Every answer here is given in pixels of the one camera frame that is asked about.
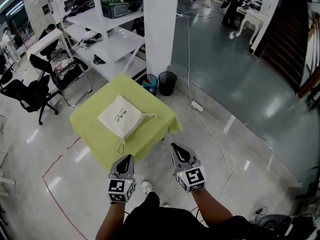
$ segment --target box on shelf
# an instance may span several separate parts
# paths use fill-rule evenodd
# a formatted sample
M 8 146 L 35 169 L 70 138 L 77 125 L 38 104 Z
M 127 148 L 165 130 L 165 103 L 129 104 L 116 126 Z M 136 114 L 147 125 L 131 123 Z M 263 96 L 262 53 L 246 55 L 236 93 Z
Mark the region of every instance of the box on shelf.
M 104 17 L 116 19 L 140 9 L 138 0 L 101 0 Z

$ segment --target black trash can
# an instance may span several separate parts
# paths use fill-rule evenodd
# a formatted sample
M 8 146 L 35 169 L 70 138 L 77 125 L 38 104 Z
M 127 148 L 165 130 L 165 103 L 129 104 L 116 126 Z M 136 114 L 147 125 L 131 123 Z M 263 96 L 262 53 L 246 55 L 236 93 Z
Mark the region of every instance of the black trash can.
M 153 74 L 147 74 L 143 79 L 142 86 L 144 89 L 156 96 L 158 79 Z
M 159 75 L 159 91 L 163 96 L 170 96 L 174 92 L 176 85 L 176 74 L 165 71 Z

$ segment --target white cable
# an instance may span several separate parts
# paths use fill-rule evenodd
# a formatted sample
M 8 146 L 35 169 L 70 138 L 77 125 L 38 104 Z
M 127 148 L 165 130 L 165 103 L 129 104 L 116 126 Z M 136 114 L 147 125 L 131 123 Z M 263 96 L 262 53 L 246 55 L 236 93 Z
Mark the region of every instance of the white cable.
M 189 93 L 189 98 L 190 98 L 190 102 L 192 103 L 192 99 L 191 99 L 191 94 L 190 94 L 190 30 L 189 30 L 189 15 L 185 15 L 186 13 L 195 13 L 195 12 L 203 12 L 202 10 L 197 10 L 197 11 L 188 11 L 188 12 L 184 12 L 181 13 L 181 17 L 186 18 L 187 19 L 187 29 L 188 29 L 188 93 Z M 229 191 L 230 191 L 230 180 L 232 178 L 232 176 L 235 174 L 236 172 L 236 165 L 234 163 L 234 158 L 231 154 L 225 154 L 225 152 L 223 151 L 219 141 L 217 141 L 216 137 L 213 135 L 213 133 L 209 130 L 209 128 L 206 126 L 205 122 L 202 120 L 202 118 L 196 113 L 196 109 L 193 107 L 193 112 L 194 114 L 201 120 L 202 124 L 204 125 L 204 127 L 207 129 L 207 131 L 211 134 L 212 138 L 215 140 L 215 142 L 218 144 L 221 153 L 222 153 L 222 163 L 223 165 L 227 166 L 229 169 L 229 178 L 227 179 L 226 183 L 224 184 L 224 186 L 221 189 L 221 193 L 218 199 L 218 202 L 220 201 L 220 198 L 222 195 L 226 195 Z M 228 160 L 228 156 L 231 157 L 231 163 L 229 163 Z

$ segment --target power strip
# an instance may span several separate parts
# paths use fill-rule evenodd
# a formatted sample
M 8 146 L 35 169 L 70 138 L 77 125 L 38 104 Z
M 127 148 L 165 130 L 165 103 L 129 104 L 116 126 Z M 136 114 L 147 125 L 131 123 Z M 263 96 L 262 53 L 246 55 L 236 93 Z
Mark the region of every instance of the power strip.
M 198 103 L 196 103 L 194 100 L 191 102 L 191 105 L 192 105 L 195 109 L 199 110 L 200 112 L 204 111 L 204 108 L 203 108 L 202 106 L 200 106 Z

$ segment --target yellow-green tablecloth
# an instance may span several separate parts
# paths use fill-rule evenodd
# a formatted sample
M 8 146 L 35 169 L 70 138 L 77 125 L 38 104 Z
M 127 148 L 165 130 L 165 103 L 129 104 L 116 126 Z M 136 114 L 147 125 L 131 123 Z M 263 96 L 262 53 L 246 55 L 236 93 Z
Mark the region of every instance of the yellow-green tablecloth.
M 122 95 L 142 113 L 156 113 L 157 118 L 146 117 L 137 129 L 125 140 L 122 154 L 117 153 L 120 138 L 104 126 L 98 116 L 118 95 Z M 131 154 L 134 161 L 147 155 L 166 131 L 181 132 L 176 114 L 158 98 L 124 74 L 107 83 L 70 116 L 74 131 L 88 145 L 91 152 L 109 172 L 120 157 Z

